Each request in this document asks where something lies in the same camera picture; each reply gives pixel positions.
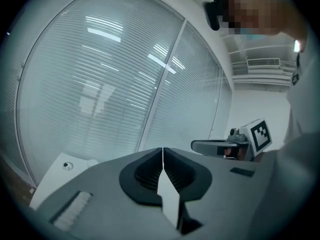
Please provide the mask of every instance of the glass wall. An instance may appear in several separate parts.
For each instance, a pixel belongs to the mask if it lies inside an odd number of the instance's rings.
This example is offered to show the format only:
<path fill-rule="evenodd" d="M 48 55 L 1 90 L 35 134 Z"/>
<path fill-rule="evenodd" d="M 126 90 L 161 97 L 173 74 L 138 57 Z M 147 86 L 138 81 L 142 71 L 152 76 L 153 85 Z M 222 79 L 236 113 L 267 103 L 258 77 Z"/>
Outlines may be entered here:
<path fill-rule="evenodd" d="M 190 151 L 207 139 L 221 68 L 198 32 L 157 0 L 76 0 L 24 67 L 17 130 L 38 184 L 61 153 L 99 162 Z"/>
<path fill-rule="evenodd" d="M 205 42 L 187 23 L 172 58 L 151 125 L 140 149 L 174 147 L 192 151 L 193 140 L 208 139 L 220 92 L 221 69 Z"/>
<path fill-rule="evenodd" d="M 76 0 L 42 34 L 19 88 L 19 139 L 34 177 L 62 152 L 134 153 L 183 18 L 153 0 Z"/>
<path fill-rule="evenodd" d="M 228 83 L 228 80 L 225 76 L 225 73 L 222 72 L 222 82 L 221 82 L 221 91 L 218 101 L 218 108 L 216 111 L 213 127 L 209 136 L 210 140 L 219 140 L 223 139 L 225 136 L 230 109 L 232 102 L 232 91 Z"/>

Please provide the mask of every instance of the white wall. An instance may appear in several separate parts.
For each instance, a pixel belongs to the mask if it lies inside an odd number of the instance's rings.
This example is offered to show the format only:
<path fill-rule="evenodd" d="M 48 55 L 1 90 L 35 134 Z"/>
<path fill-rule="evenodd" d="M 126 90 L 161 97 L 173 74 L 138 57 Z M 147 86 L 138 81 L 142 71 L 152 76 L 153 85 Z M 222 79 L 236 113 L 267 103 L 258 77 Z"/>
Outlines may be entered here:
<path fill-rule="evenodd" d="M 238 128 L 258 118 L 265 118 L 272 137 L 266 151 L 279 149 L 287 131 L 290 105 L 286 92 L 235 90 L 224 137 L 231 128 Z"/>
<path fill-rule="evenodd" d="M 225 43 L 223 42 L 220 34 L 217 31 L 213 31 L 206 20 L 204 11 L 193 0 L 161 0 L 184 18 L 186 18 L 194 28 L 200 33 L 203 39 L 207 42 L 214 55 L 218 59 L 225 76 L 230 84 L 232 90 L 234 90 L 234 82 L 232 80 L 232 65 L 230 61 L 229 52 Z"/>

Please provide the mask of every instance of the ceiling light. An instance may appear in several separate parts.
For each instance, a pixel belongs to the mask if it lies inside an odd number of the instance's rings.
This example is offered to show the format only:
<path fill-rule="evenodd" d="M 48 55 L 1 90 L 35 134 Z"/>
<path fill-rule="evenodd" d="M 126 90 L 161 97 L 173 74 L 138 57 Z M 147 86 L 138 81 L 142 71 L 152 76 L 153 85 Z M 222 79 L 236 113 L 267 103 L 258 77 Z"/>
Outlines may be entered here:
<path fill-rule="evenodd" d="M 123 27 L 119 24 L 115 24 L 115 23 L 112 23 L 111 21 L 107 21 L 107 20 L 103 20 L 103 19 L 99 19 L 99 18 L 94 18 L 94 17 L 89 17 L 89 16 L 85 16 L 85 18 L 88 20 L 88 21 L 92 21 L 92 22 L 97 22 L 97 23 L 101 23 L 101 24 L 104 24 L 104 25 L 108 25 L 112 28 L 115 28 L 115 29 L 119 29 L 119 30 L 123 30 Z"/>
<path fill-rule="evenodd" d="M 161 53 L 164 56 L 167 56 L 167 53 L 164 53 L 162 50 L 160 50 L 158 47 L 153 47 L 154 49 L 156 49 L 159 53 Z"/>
<path fill-rule="evenodd" d="M 298 42 L 298 40 L 295 40 L 295 41 L 294 41 L 293 51 L 294 51 L 295 53 L 298 53 L 298 52 L 300 51 L 300 43 Z"/>
<path fill-rule="evenodd" d="M 118 28 L 116 26 L 113 26 L 113 25 L 110 25 L 110 24 L 107 24 L 107 23 L 103 23 L 103 22 L 100 22 L 100 21 L 97 21 L 97 20 L 93 20 L 93 19 L 90 19 L 90 20 L 88 19 L 85 22 L 92 23 L 92 24 L 95 24 L 95 25 L 97 25 L 96 23 L 103 24 L 103 25 L 106 25 L 106 26 L 104 26 L 105 28 L 112 28 L 113 31 L 118 31 L 118 32 L 122 31 L 121 28 Z"/>
<path fill-rule="evenodd" d="M 153 60 L 154 62 L 158 63 L 160 66 L 162 67 L 166 67 L 166 64 L 163 63 L 160 59 L 156 58 L 155 56 L 153 56 L 152 54 L 148 55 L 148 58 Z M 173 70 L 171 67 L 168 68 L 169 72 L 171 72 L 172 74 L 177 73 L 175 70 Z"/>
<path fill-rule="evenodd" d="M 145 76 L 146 78 L 149 78 L 149 79 L 151 79 L 152 81 L 156 81 L 156 79 L 154 79 L 154 78 L 152 78 L 152 77 L 150 77 L 150 76 L 148 76 L 147 74 L 145 74 L 145 73 L 142 73 L 142 72 L 138 72 L 139 74 L 141 74 L 141 75 L 143 75 L 143 76 Z"/>
<path fill-rule="evenodd" d="M 107 67 L 107 68 L 109 68 L 109 69 L 112 69 L 112 70 L 115 70 L 115 71 L 119 71 L 118 69 L 115 69 L 114 67 L 112 67 L 112 66 L 108 66 L 108 65 L 106 65 L 106 64 L 103 64 L 103 63 L 100 63 L 102 66 L 105 66 L 105 67 Z"/>
<path fill-rule="evenodd" d="M 121 38 L 117 37 L 117 36 L 115 36 L 113 34 L 109 34 L 109 33 L 106 33 L 106 32 L 103 32 L 103 31 L 100 31 L 100 30 L 97 30 L 97 29 L 89 28 L 89 27 L 87 29 L 88 29 L 89 33 L 97 34 L 99 36 L 103 36 L 105 38 L 109 38 L 109 39 L 114 40 L 114 41 L 119 42 L 119 43 L 121 42 Z"/>
<path fill-rule="evenodd" d="M 173 58 L 172 58 L 172 62 L 173 62 L 174 64 L 176 64 L 180 69 L 182 69 L 182 70 L 185 69 L 185 66 L 182 65 L 181 62 L 180 62 L 178 59 L 176 59 L 176 57 L 174 57 L 174 56 L 173 56 Z"/>
<path fill-rule="evenodd" d="M 145 83 L 146 85 L 150 85 L 150 84 L 148 84 L 147 82 L 145 82 L 145 81 L 142 81 L 142 80 L 140 80 L 140 79 L 138 79 L 138 78 L 136 78 L 136 77 L 134 77 L 134 79 L 137 79 L 138 81 L 140 81 L 140 82 L 142 82 L 142 83 Z"/>
<path fill-rule="evenodd" d="M 145 108 L 144 108 L 144 107 L 142 107 L 142 106 L 137 106 L 137 105 L 135 105 L 135 104 L 132 104 L 132 103 L 130 103 L 130 105 L 132 105 L 132 106 L 134 106 L 134 107 L 137 107 L 137 108 L 140 108 L 140 109 L 143 109 L 143 110 L 145 110 Z"/>
<path fill-rule="evenodd" d="M 166 49 L 166 48 L 163 48 L 161 45 L 159 45 L 159 44 L 156 44 L 153 48 L 158 48 L 158 49 L 160 49 L 160 50 L 162 50 L 162 51 L 164 51 L 166 54 L 168 53 L 168 51 L 169 51 L 169 49 Z"/>
<path fill-rule="evenodd" d="M 98 53 L 105 54 L 105 55 L 107 55 L 107 56 L 112 57 L 110 54 L 105 53 L 105 52 L 103 52 L 103 51 L 100 51 L 100 50 L 98 50 L 98 49 L 95 49 L 95 48 L 92 48 L 92 47 L 89 47 L 89 46 L 86 46 L 86 45 L 82 45 L 82 47 L 84 47 L 84 48 L 87 48 L 87 49 L 90 49 L 90 50 L 96 51 L 96 52 L 98 52 Z"/>

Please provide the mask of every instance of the air conditioner vent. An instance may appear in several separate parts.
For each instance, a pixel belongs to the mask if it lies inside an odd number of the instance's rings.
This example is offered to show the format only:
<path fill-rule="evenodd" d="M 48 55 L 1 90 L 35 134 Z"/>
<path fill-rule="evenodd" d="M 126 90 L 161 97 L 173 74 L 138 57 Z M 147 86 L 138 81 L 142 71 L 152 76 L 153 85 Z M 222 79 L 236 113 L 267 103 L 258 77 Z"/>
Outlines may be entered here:
<path fill-rule="evenodd" d="M 278 69 L 280 67 L 279 58 L 255 58 L 247 59 L 248 69 Z"/>

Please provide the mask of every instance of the vent grille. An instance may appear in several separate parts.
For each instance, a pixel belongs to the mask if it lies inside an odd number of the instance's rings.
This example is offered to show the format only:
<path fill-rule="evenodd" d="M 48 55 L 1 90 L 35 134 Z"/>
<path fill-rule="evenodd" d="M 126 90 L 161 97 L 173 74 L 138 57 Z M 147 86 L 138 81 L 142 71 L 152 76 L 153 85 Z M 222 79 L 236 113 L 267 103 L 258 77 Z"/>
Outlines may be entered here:
<path fill-rule="evenodd" d="M 164 170 L 178 193 L 191 185 L 196 178 L 195 170 L 173 155 L 164 154 Z"/>
<path fill-rule="evenodd" d="M 279 58 L 248 59 L 248 66 L 280 66 Z"/>
<path fill-rule="evenodd" d="M 162 169 L 162 153 L 160 153 L 139 165 L 134 178 L 142 187 L 157 193 Z"/>

